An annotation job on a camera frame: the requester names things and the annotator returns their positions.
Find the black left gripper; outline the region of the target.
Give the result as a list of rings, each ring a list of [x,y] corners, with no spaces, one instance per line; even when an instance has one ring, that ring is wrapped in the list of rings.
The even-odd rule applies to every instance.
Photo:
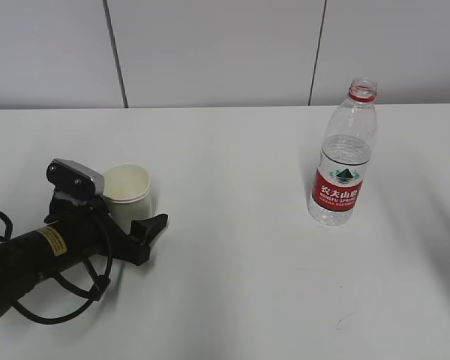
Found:
[[[55,189],[44,222],[91,252],[141,266],[149,261],[151,245],[168,220],[167,214],[132,220],[128,235],[112,219],[101,196],[82,200]]]

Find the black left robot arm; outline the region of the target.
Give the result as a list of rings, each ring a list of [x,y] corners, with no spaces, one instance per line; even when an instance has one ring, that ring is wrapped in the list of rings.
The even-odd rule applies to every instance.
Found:
[[[0,211],[0,317],[14,308],[34,323],[70,321],[101,299],[110,284],[114,260],[141,266],[149,260],[152,241],[166,228],[167,214],[134,220],[125,233],[110,217],[105,202],[91,190],[56,189],[45,226],[13,237],[10,218]],[[19,300],[49,278],[85,299],[68,315],[45,318]]]

